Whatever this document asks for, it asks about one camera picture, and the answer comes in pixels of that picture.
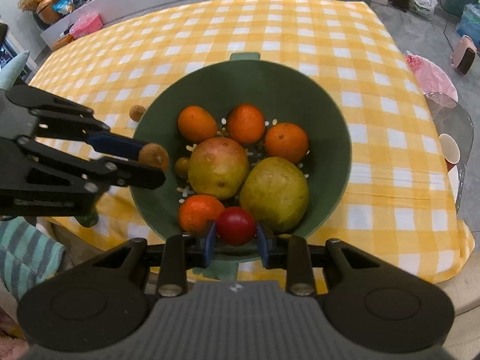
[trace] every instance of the ribbed gray plastic surface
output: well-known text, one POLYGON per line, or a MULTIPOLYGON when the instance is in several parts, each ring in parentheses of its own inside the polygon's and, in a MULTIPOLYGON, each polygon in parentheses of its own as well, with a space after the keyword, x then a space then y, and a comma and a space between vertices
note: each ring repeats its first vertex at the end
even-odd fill
POLYGON ((312 298, 276 281, 198 282, 163 299, 145 323, 116 345, 89 353, 34 346, 23 360, 363 360, 452 359, 441 347, 408 355, 364 349, 342 337, 312 298))

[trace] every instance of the red object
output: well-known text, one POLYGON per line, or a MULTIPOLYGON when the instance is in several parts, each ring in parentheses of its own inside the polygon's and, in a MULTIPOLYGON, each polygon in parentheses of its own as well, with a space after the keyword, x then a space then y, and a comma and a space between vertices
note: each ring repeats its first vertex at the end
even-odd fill
POLYGON ((85 16, 80 17, 70 28, 70 35, 75 39, 81 38, 82 36, 89 35, 93 32, 100 30, 103 27, 102 19, 98 13, 89 13, 85 16))
POLYGON ((245 245, 257 232, 254 217, 240 207, 225 209, 215 222, 219 237, 233 246, 245 245))

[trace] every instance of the red fruit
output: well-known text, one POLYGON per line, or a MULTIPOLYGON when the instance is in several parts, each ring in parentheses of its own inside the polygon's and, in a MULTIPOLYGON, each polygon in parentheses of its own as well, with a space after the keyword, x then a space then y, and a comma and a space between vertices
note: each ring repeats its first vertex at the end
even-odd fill
POLYGON ((215 220, 217 234, 227 244, 245 245, 257 232, 257 223, 251 214, 240 207, 230 207, 215 220))

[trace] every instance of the yellow-green fruit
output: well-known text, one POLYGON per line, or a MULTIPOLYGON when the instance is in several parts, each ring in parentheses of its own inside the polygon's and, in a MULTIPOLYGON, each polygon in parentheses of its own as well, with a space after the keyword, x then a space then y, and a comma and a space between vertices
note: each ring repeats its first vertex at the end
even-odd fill
POLYGON ((188 180, 195 192, 224 200, 237 194, 248 170, 243 147, 229 138, 209 138, 191 154, 188 180))
POLYGON ((309 202, 307 180, 291 162, 280 157, 262 160, 248 175, 240 192, 240 207, 275 233, 292 230, 309 202))
POLYGON ((190 164, 190 159, 187 157, 181 157, 177 159, 175 163, 175 173, 181 179, 188 179, 188 167, 190 164))

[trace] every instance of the yellow checkered tablecloth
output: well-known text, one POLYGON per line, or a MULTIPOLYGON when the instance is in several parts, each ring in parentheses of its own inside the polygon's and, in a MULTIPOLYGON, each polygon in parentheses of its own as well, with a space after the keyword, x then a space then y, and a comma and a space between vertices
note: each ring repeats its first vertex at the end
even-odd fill
MULTIPOLYGON (((31 85, 92 107, 118 134, 132 136, 128 111, 234 51, 298 69, 325 88, 345 116, 353 145, 349 185, 339 206, 309 238, 340 238, 431 282, 459 272, 474 239, 457 221, 435 127, 414 76, 364 3, 331 0, 214 0, 169 8, 105 28, 55 52, 31 85)), ((81 157, 81 142, 46 140, 81 157)), ((86 229, 58 222, 102 249, 132 237, 162 240, 135 209, 127 188, 112 187, 86 229)), ((275 278, 259 261, 239 279, 275 278)), ((325 289, 320 270, 318 290, 325 289)))

